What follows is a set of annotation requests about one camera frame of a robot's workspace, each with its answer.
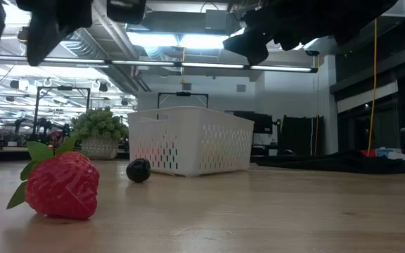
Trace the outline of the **black panel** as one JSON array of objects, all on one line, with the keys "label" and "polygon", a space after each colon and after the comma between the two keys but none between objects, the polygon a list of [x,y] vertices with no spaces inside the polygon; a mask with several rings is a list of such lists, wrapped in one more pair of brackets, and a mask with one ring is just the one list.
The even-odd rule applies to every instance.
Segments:
[{"label": "black panel", "polygon": [[280,152],[296,155],[320,155],[323,149],[324,117],[284,116],[281,125]]}]

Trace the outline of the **black toy cherry with stem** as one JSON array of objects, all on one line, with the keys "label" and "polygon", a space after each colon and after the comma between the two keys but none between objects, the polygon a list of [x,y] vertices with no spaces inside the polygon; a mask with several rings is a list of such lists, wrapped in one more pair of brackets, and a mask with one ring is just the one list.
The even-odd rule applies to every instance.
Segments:
[{"label": "black toy cherry with stem", "polygon": [[164,172],[153,171],[151,162],[146,158],[138,158],[129,163],[126,168],[126,175],[134,183],[143,183],[147,181],[152,174],[163,174]]}]

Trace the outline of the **dark desk monitor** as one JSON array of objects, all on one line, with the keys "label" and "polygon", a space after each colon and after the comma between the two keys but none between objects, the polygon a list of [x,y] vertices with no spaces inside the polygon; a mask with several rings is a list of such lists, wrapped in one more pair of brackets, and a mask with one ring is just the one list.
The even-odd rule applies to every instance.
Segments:
[{"label": "dark desk monitor", "polygon": [[271,115],[259,114],[253,111],[229,111],[226,113],[232,114],[243,119],[248,119],[254,122],[254,134],[272,134],[273,120]]}]

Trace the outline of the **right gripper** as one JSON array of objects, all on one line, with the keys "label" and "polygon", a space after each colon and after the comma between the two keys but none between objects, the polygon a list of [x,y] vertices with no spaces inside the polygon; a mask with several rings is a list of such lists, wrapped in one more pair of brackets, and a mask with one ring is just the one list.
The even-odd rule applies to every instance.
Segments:
[{"label": "right gripper", "polygon": [[247,28],[223,41],[227,51],[247,58],[249,65],[265,61],[266,45],[273,41],[285,51],[313,39],[332,36],[334,29],[328,7],[332,0],[269,0],[257,10],[247,11]]}]

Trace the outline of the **LED strip light bar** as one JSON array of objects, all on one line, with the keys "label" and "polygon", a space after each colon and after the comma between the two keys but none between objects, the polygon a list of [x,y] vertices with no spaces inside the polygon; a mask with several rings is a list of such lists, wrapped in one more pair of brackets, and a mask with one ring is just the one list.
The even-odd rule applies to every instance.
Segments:
[{"label": "LED strip light bar", "polygon": [[176,61],[151,61],[151,60],[104,60],[104,59],[81,59],[81,58],[45,58],[42,63],[60,63],[72,65],[128,65],[146,67],[194,67],[227,70],[254,70],[270,72],[300,72],[316,73],[317,67],[293,67],[284,65],[241,65],[224,63],[194,63]]}]

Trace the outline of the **pale green plant, woven pot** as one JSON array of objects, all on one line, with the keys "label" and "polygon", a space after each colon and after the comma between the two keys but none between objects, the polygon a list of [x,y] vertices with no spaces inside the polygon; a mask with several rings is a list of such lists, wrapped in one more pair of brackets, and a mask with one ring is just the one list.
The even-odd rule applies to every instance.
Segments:
[{"label": "pale green plant, woven pot", "polygon": [[81,141],[82,152],[91,160],[113,160],[119,142],[129,133],[122,118],[114,116],[109,107],[90,109],[72,118],[72,135]]}]

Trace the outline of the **red strawberry with fabric leaves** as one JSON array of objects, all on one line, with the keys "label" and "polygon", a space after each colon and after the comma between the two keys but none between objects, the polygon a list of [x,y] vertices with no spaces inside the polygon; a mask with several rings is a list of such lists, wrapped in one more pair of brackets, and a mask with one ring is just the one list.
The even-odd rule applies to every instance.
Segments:
[{"label": "red strawberry with fabric leaves", "polygon": [[74,150],[75,137],[55,150],[28,141],[31,161],[20,173],[21,184],[6,205],[27,203],[34,211],[65,219],[87,220],[97,208],[100,174],[91,160]]}]

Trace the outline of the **blue and white box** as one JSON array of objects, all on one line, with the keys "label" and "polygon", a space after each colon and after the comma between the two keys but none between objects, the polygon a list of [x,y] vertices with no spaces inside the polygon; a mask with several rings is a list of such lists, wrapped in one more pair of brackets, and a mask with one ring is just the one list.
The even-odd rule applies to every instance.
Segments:
[{"label": "blue and white box", "polygon": [[401,153],[401,149],[381,147],[375,150],[375,155],[377,157],[387,157],[390,153]]}]

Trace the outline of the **tall black station frame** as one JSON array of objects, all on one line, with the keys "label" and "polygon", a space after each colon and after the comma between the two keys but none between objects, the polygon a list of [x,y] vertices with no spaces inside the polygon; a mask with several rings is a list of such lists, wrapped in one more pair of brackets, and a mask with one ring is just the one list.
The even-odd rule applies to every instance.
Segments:
[{"label": "tall black station frame", "polygon": [[90,95],[91,95],[91,89],[90,88],[80,88],[80,87],[75,87],[75,86],[38,86],[37,87],[37,94],[36,94],[36,101],[35,101],[35,107],[34,107],[34,123],[33,123],[33,129],[32,129],[32,135],[37,135],[37,125],[38,125],[38,111],[39,111],[39,102],[40,100],[46,96],[51,90],[56,89],[58,91],[86,91],[87,94],[83,96],[83,98],[86,100],[86,111],[89,110],[89,104],[90,104]]}]

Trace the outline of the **white perforated plastic basket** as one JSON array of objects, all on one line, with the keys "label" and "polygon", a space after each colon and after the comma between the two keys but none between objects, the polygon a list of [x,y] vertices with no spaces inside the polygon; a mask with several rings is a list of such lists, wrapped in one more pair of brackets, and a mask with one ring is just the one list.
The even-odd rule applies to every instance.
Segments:
[{"label": "white perforated plastic basket", "polygon": [[247,170],[254,122],[195,106],[129,113],[129,159],[154,172],[200,176]]}]

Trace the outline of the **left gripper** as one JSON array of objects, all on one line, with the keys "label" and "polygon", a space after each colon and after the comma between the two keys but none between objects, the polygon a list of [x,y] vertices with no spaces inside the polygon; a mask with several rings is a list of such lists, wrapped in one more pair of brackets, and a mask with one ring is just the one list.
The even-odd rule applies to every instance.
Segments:
[{"label": "left gripper", "polygon": [[[18,8],[40,18],[32,20],[27,36],[27,62],[40,65],[45,57],[68,35],[62,27],[81,28],[92,26],[93,0],[16,0]],[[0,40],[5,28],[6,13],[0,0]]]}]

